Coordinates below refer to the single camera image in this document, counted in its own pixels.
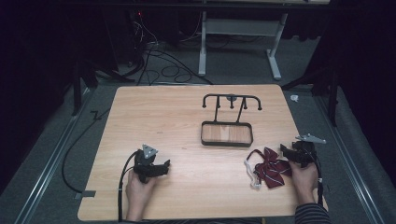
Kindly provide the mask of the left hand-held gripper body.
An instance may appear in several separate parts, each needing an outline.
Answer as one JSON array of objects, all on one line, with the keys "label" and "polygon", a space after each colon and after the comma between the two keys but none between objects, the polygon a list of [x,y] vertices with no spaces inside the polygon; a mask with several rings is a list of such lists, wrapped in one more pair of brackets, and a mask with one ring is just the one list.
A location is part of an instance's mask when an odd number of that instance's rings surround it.
[{"label": "left hand-held gripper body", "polygon": [[157,153],[157,149],[145,144],[137,150],[134,157],[134,172],[138,174],[141,183],[147,183],[149,178],[158,176],[157,169],[153,164]]}]

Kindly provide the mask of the black metal stand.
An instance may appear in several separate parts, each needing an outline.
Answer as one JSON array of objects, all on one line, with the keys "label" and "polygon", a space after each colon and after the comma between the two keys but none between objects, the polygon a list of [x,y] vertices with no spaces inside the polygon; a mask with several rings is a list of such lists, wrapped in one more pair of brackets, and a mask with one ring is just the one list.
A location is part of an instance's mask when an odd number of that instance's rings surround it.
[{"label": "black metal stand", "polygon": [[116,72],[106,69],[97,63],[90,60],[77,60],[73,66],[73,93],[74,93],[74,111],[73,116],[76,116],[82,108],[82,91],[81,91],[81,81],[84,81],[85,85],[89,89],[95,89],[98,86],[98,81],[96,79],[96,71],[105,73],[106,75],[115,78],[122,82],[134,82],[133,79],[123,77]]},{"label": "black metal stand", "polygon": [[287,91],[298,85],[312,84],[311,92],[314,96],[328,95],[327,116],[333,126],[336,126],[335,110],[337,106],[338,76],[333,67],[322,67],[319,70],[299,77],[288,84],[282,85],[281,89]]}]

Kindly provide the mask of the white metal desk frame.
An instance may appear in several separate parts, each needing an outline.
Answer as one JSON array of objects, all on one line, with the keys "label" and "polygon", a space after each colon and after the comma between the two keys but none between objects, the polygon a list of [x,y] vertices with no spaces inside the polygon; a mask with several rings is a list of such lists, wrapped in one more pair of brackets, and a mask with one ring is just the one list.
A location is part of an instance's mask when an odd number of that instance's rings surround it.
[{"label": "white metal desk frame", "polygon": [[237,19],[211,19],[202,13],[201,48],[199,54],[198,74],[203,77],[206,72],[206,37],[208,35],[250,35],[271,36],[273,46],[266,50],[274,80],[280,80],[281,74],[276,61],[276,50],[283,34],[288,14],[284,13],[276,21],[251,21]]}]

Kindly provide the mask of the black metal rack with tray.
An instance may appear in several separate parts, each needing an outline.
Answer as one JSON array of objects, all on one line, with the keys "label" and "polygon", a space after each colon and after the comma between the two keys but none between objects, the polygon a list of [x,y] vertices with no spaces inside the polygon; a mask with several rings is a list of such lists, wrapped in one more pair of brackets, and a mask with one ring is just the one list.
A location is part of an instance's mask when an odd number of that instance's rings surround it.
[{"label": "black metal rack with tray", "polygon": [[[207,100],[215,99],[214,118],[201,124],[201,143],[204,146],[216,147],[250,147],[254,141],[253,128],[248,122],[242,122],[242,112],[248,109],[248,99],[257,103],[257,109],[262,111],[262,101],[259,97],[245,94],[208,93],[203,97],[202,108],[206,108]],[[224,99],[233,110],[239,103],[235,121],[219,120],[221,100]]]}]

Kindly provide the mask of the metal floor rail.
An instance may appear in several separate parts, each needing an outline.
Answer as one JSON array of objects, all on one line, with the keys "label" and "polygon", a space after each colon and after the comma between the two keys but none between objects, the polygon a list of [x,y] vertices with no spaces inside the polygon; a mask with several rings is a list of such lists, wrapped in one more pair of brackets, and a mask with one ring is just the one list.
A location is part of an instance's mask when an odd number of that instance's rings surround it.
[{"label": "metal floor rail", "polygon": [[76,124],[78,123],[78,119],[80,118],[81,112],[86,106],[86,104],[91,100],[94,90],[86,88],[82,93],[82,105],[81,107],[75,112],[74,115],[71,116],[70,120],[68,121],[62,135],[60,136],[57,144],[55,145],[52,153],[48,161],[45,163],[45,166],[40,173],[35,185],[26,200],[23,208],[21,209],[19,215],[17,216],[14,224],[29,224],[38,204],[41,201],[57,167],[60,164],[62,156],[65,153],[65,146],[72,132],[75,129]]},{"label": "metal floor rail", "polygon": [[347,151],[347,146],[342,139],[341,134],[338,129],[332,125],[332,122],[328,118],[327,115],[327,107],[325,105],[324,100],[321,97],[315,97],[314,101],[320,111],[322,117],[325,119],[325,122],[332,133],[332,138],[334,143],[336,144],[336,148],[338,149],[342,163],[346,169],[346,173],[348,178],[357,194],[361,202],[361,206],[366,213],[371,224],[385,224],[384,218],[379,212],[379,209],[373,199],[373,196],[368,189],[366,183],[364,182],[361,173],[359,172],[355,162]]}]

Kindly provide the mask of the person's left hand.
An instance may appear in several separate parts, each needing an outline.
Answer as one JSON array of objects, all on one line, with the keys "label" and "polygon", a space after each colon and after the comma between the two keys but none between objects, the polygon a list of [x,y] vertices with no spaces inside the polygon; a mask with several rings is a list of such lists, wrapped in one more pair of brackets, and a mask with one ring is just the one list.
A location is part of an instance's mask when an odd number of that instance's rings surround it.
[{"label": "person's left hand", "polygon": [[126,187],[129,206],[134,209],[144,208],[149,202],[156,182],[157,178],[153,177],[148,180],[148,183],[142,183],[139,176],[134,171],[130,171]]}]

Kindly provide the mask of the person's right hand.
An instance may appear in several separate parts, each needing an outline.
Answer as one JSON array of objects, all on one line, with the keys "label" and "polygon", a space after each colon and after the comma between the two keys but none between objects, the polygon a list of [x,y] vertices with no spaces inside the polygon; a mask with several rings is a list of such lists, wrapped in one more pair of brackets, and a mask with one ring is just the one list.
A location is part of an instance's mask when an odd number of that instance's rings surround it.
[{"label": "person's right hand", "polygon": [[314,189],[318,183],[316,165],[310,163],[305,168],[302,168],[298,163],[290,161],[290,168],[292,170],[292,181],[299,205],[314,203]]}]

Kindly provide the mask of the grey tape strip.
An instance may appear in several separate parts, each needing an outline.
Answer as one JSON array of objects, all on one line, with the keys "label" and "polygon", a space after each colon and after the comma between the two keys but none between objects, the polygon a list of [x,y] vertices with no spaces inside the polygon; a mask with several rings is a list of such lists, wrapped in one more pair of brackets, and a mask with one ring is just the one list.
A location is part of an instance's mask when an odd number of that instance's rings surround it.
[{"label": "grey tape strip", "polygon": [[82,198],[93,198],[95,196],[96,190],[84,190],[82,192],[77,192],[74,199],[81,200]]}]

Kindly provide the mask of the maroon striped bow tie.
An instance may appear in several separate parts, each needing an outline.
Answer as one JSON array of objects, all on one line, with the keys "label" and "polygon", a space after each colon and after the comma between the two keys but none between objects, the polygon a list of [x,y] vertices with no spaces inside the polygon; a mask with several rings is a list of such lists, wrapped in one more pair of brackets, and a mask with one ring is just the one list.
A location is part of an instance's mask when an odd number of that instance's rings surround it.
[{"label": "maroon striped bow tie", "polygon": [[[262,158],[262,162],[251,167],[248,160],[258,154]],[[292,176],[292,170],[287,161],[280,160],[278,154],[269,147],[265,147],[263,151],[254,149],[244,160],[247,168],[247,174],[251,179],[250,186],[254,189],[260,189],[262,182],[268,189],[275,189],[285,185],[283,175]]]}]

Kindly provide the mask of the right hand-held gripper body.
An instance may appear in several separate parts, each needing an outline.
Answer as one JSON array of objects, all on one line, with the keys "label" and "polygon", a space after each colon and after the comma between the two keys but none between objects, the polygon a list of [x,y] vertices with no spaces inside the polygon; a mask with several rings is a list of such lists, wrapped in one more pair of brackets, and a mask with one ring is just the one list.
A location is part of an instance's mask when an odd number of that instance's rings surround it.
[{"label": "right hand-held gripper body", "polygon": [[300,163],[301,167],[306,167],[311,162],[318,159],[315,144],[326,144],[325,139],[318,138],[311,133],[296,136],[297,141],[292,143],[294,149],[293,161]]}]

